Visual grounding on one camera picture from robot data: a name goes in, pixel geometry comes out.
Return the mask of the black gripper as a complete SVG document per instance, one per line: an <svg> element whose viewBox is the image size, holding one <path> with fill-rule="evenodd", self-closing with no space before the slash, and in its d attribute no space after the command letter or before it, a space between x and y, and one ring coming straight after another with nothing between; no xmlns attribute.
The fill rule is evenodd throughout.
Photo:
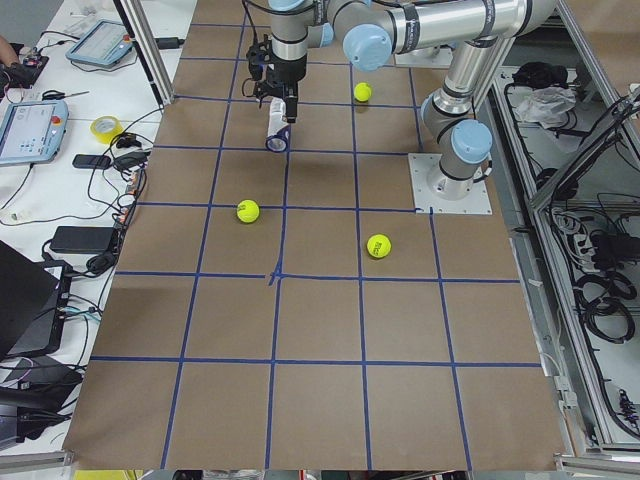
<svg viewBox="0 0 640 480"><path fill-rule="evenodd" d="M253 63L253 96L285 100L285 121L295 123L298 117L298 83L305 77L306 69L307 56L292 61L276 57L274 63L259 58Z"/></svg>

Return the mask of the metal base plate arm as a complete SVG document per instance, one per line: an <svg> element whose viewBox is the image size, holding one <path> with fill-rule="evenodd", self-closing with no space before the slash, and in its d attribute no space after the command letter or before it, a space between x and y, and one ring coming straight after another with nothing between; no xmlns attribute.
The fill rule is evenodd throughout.
<svg viewBox="0 0 640 480"><path fill-rule="evenodd" d="M482 168L471 179L453 180L441 171L440 158L440 154L408 155L414 210L420 214L491 215L486 183L475 182Z"/></svg>

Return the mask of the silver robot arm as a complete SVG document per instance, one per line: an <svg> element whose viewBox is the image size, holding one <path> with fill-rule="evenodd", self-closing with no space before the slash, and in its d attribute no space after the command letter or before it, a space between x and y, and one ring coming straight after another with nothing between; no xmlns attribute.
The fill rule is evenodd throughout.
<svg viewBox="0 0 640 480"><path fill-rule="evenodd" d="M432 191L446 199L465 197L479 181L493 138L470 118L480 104L511 40L539 27L555 10L553 1L271 1L269 34L254 38L246 58L257 99L279 98L283 121L298 116L298 84L309 50L342 44L344 56L362 72L390 61L416 66L454 48L440 88L421 106L421 117L442 155L428 174Z"/></svg>

